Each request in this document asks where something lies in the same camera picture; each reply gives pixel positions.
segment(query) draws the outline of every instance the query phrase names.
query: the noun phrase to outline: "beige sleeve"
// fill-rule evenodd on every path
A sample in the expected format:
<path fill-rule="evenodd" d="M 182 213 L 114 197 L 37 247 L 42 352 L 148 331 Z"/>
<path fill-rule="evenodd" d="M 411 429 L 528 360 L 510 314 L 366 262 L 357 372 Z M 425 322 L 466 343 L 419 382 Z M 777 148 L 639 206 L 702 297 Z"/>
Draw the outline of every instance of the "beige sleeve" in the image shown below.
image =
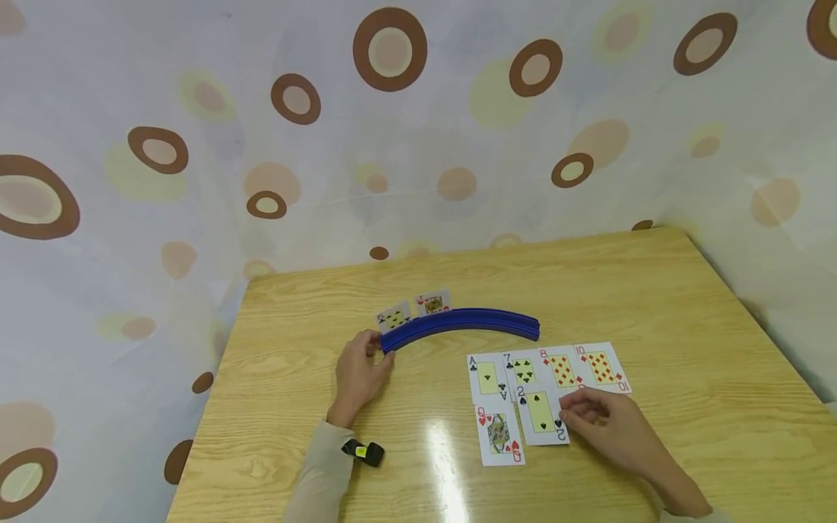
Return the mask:
<path fill-rule="evenodd" d="M 711 514 L 700 519 L 671 515 L 668 510 L 663 509 L 663 513 L 660 514 L 660 523 L 732 523 L 732 520 L 714 507 Z"/>
<path fill-rule="evenodd" d="M 340 500 L 352 477 L 354 458 L 341 450 L 355 437 L 347 428 L 323 420 L 314 429 L 308 454 L 285 509 L 285 523 L 332 523 L 340 514 Z"/>

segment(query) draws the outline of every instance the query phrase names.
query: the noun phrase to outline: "white backdrop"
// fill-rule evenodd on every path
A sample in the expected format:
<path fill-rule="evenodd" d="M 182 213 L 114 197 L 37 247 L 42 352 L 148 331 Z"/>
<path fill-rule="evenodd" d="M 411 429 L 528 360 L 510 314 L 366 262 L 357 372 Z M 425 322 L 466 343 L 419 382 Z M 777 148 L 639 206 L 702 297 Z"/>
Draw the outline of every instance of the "white backdrop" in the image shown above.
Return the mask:
<path fill-rule="evenodd" d="M 834 401 L 834 4 L 0 0 L 0 520 L 162 521 L 275 271 L 676 225 Z"/>

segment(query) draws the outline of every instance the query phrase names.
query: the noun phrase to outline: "wooden table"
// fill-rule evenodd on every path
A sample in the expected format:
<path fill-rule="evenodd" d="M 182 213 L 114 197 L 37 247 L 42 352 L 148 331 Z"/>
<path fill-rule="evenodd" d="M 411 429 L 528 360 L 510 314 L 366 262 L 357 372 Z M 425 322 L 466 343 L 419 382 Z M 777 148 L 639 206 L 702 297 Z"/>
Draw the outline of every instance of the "wooden table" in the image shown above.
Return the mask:
<path fill-rule="evenodd" d="M 171 522 L 278 521 L 343 344 L 373 315 L 450 287 L 454 306 L 533 315 L 531 343 L 485 331 L 403 348 L 355 429 L 346 521 L 653 521 L 638 481 L 576 437 L 483 467 L 464 355 L 611 341 L 634 399 L 712 503 L 737 523 L 837 518 L 837 427 L 689 239 L 673 228 L 278 274 L 250 284 Z"/>

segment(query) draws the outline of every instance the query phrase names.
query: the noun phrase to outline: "hand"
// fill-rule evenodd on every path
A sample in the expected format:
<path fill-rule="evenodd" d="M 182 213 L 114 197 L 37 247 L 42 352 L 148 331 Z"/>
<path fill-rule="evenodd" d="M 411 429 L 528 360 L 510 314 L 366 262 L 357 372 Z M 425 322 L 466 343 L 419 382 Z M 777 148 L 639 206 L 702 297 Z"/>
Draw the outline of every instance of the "hand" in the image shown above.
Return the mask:
<path fill-rule="evenodd" d="M 561 398 L 559 416 L 604 457 L 651 483 L 672 514 L 699 518 L 712 513 L 630 397 L 581 388 Z"/>
<path fill-rule="evenodd" d="M 395 365 L 395 351 L 375 365 L 372 357 L 381 348 L 381 333 L 365 330 L 343 347 L 337 358 L 337 396 L 328 409 L 326 421 L 351 428 L 364 405 L 375 397 Z"/>

